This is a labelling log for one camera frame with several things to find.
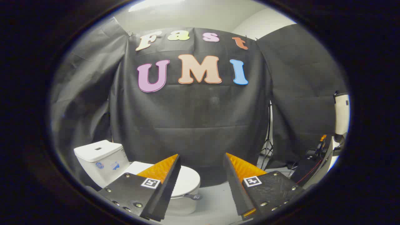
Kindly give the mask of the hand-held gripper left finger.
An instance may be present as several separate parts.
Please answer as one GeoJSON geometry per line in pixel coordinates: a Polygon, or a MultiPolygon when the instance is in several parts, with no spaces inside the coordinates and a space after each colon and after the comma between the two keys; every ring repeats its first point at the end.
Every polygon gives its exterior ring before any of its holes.
{"type": "Polygon", "coordinates": [[[127,213],[161,221],[171,199],[179,172],[179,154],[133,174],[125,172],[98,193],[127,213]]]}

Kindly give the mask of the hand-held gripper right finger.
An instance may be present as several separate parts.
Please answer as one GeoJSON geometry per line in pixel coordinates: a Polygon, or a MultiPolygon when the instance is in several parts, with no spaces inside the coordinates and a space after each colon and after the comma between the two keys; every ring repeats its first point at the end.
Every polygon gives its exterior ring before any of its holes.
{"type": "Polygon", "coordinates": [[[223,164],[236,211],[244,220],[269,217],[304,192],[281,172],[266,172],[230,153],[223,164]]]}

